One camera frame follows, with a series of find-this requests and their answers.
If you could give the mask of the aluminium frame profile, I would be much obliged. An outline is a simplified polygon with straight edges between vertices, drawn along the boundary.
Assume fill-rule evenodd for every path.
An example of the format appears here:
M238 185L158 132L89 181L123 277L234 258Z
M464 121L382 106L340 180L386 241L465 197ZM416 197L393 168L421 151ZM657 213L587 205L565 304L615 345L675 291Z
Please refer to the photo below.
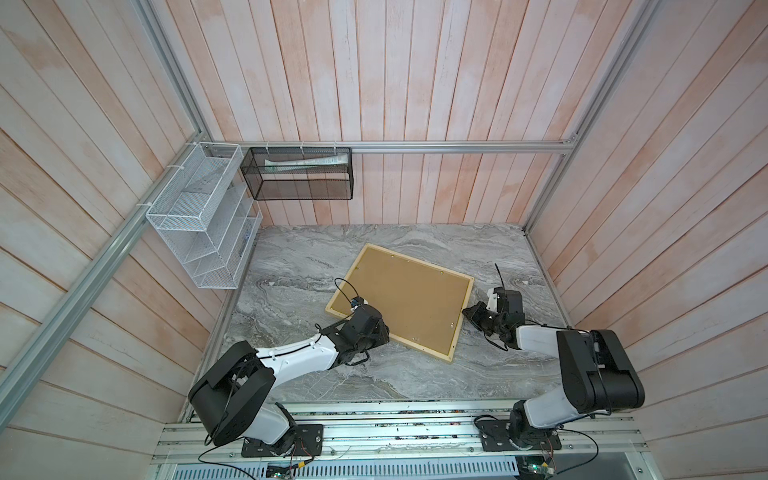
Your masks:
M220 323L148 219L215 144L353 153L271 224L526 222L640 1L5 1L1 438L157 432Z

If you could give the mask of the aluminium rail platform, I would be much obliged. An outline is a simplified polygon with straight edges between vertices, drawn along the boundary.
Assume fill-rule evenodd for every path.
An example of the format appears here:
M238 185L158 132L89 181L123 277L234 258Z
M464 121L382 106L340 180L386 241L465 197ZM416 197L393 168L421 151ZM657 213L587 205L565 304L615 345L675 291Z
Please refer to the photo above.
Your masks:
M629 414L557 429L561 450L485 452L474 420L506 420L510 400L290 403L297 424L322 424L320 456L243 458L243 441L204 442L198 420L164 427L150 479L659 479Z

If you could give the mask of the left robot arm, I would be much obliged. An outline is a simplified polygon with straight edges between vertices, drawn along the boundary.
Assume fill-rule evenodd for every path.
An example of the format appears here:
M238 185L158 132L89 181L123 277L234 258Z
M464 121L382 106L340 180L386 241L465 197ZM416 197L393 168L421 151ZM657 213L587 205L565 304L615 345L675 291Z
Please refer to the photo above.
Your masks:
M296 422L288 410L266 405L270 392L291 380L338 366L389 342L389 328L371 305L359 304L345 319L303 341L256 349L233 344L192 386L188 400L216 447L239 438L259 441L280 455L296 445Z

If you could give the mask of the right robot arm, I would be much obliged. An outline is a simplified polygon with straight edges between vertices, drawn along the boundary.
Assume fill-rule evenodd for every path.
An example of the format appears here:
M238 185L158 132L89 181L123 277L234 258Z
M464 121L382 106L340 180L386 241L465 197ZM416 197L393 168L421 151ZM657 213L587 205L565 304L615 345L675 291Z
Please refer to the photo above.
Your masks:
M555 440L559 425L593 415L637 409L645 390L618 335L607 329L580 330L537 323L523 311L522 294L504 287L488 300L462 310L486 340L511 349L552 357L559 362L561 384L535 398L516 402L507 424L509 441L518 449L538 448Z

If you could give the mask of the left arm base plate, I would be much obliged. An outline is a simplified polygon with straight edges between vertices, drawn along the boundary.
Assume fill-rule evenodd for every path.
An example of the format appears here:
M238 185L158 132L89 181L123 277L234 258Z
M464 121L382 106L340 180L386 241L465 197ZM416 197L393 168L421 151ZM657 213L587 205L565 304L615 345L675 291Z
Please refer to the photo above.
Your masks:
M283 456L320 456L324 437L322 424L299 424L273 445L246 437L241 450L243 458L272 458Z

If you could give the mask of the paper in black basket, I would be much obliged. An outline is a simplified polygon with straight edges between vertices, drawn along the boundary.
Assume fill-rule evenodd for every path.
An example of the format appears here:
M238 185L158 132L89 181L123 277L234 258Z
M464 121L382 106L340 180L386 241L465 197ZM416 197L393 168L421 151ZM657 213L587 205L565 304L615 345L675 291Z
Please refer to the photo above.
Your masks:
M268 174L291 172L338 173L344 172L349 165L348 154L314 158L289 158L284 160L265 159L262 171Z

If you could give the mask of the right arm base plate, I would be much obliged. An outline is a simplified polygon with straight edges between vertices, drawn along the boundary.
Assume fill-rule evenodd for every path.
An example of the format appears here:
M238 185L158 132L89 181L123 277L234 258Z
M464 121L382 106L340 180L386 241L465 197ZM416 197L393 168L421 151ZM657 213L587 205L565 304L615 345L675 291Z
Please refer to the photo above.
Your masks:
M562 442L555 430L542 430L490 416L474 420L485 452L528 450L561 450Z

